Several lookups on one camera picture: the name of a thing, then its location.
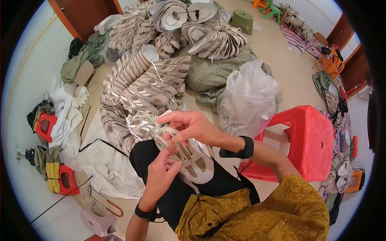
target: human hand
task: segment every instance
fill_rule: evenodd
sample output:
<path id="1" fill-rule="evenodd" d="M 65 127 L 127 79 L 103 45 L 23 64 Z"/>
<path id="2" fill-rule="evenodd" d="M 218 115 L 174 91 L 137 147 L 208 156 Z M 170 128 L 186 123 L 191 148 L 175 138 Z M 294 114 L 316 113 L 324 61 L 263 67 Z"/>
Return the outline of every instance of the human hand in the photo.
<path id="1" fill-rule="evenodd" d="M 182 142 L 185 146 L 188 145 L 188 139 L 194 138 L 203 144 L 218 147 L 219 140 L 225 134 L 199 111 L 173 111 L 159 117 L 157 122 L 160 124 L 170 122 L 169 127 L 179 130 L 173 138 L 165 133 L 163 140 L 171 139 L 172 142 Z"/>
<path id="2" fill-rule="evenodd" d="M 140 210 L 144 212 L 152 211 L 157 201 L 169 189 L 182 166 L 182 162 L 169 158 L 175 154 L 177 154 L 177 150 L 174 146 L 163 149 L 148 166 L 146 188 L 138 206 Z"/>

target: black pants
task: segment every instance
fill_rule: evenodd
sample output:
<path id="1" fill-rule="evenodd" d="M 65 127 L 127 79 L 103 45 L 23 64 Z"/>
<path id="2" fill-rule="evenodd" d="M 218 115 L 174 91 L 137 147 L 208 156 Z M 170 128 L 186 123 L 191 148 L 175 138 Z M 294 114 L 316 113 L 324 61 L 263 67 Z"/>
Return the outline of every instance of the black pants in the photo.
<path id="1" fill-rule="evenodd" d="M 138 176 L 143 179 L 145 185 L 147 181 L 147 167 L 156 159 L 158 153 L 159 149 L 153 140 L 137 143 L 130 152 L 130 163 Z M 221 196 L 247 187 L 251 189 L 249 195 L 251 203 L 256 204 L 260 202 L 254 185 L 248 179 L 239 174 L 241 181 L 238 180 L 215 160 L 213 161 L 215 170 L 213 178 L 205 184 L 194 184 L 201 194 L 211 197 Z M 173 231 L 175 231 L 185 205 L 192 194 L 196 194 L 194 189 L 176 176 L 170 188 L 159 199 L 158 209 Z"/>

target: wrist strap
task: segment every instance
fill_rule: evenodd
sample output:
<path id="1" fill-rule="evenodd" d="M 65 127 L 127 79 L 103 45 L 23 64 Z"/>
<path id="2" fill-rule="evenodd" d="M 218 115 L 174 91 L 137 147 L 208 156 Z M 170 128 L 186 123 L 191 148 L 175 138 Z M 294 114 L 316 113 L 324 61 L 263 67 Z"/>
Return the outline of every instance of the wrist strap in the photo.
<path id="1" fill-rule="evenodd" d="M 237 152 L 237 153 L 230 152 L 230 151 L 224 150 L 224 149 L 220 149 L 220 152 L 219 152 L 220 157 L 225 157 L 225 158 L 237 157 L 240 159 L 247 159 L 247 158 L 253 156 L 253 150 L 254 150 L 253 139 L 251 137 L 246 137 L 246 136 L 240 136 L 240 137 L 242 137 L 245 140 L 244 149 Z"/>
<path id="2" fill-rule="evenodd" d="M 151 217 L 152 216 L 155 216 L 157 215 L 157 208 L 155 208 L 153 211 L 150 211 L 150 212 L 144 212 L 142 210 L 139 209 L 138 207 L 139 203 L 137 204 L 137 206 L 135 207 L 135 214 L 140 217 L 140 218 L 143 218 L 143 219 L 146 219 L 148 221 L 151 221 Z"/>

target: knee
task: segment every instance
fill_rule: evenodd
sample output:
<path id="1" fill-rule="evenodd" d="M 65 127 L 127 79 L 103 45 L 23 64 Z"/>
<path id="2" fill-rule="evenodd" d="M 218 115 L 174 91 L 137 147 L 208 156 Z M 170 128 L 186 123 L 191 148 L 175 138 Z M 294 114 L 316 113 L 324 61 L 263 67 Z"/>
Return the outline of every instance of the knee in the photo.
<path id="1" fill-rule="evenodd" d="M 130 162 L 135 167 L 147 166 L 158 156 L 159 149 L 154 140 L 138 142 L 130 152 Z"/>

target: green plastic stool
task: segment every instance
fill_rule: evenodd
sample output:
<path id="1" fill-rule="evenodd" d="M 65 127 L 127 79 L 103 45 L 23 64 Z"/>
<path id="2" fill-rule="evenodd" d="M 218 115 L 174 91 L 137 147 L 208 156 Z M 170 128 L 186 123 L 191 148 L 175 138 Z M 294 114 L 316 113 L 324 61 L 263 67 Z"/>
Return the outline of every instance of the green plastic stool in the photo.
<path id="1" fill-rule="evenodd" d="M 253 16 L 247 11 L 236 9 L 229 20 L 233 27 L 241 28 L 242 30 L 248 28 L 248 35 L 252 35 L 253 30 Z"/>
<path id="2" fill-rule="evenodd" d="M 282 12 L 280 11 L 280 9 L 278 7 L 273 5 L 272 2 L 273 2 L 273 0 L 267 0 L 267 6 L 268 7 L 260 9 L 259 12 L 261 12 L 261 11 L 267 9 L 267 8 L 270 8 L 271 12 L 269 14 L 263 16 L 263 18 L 267 18 L 269 16 L 277 14 L 278 15 L 278 24 L 280 24 L 280 14 L 282 14 Z"/>

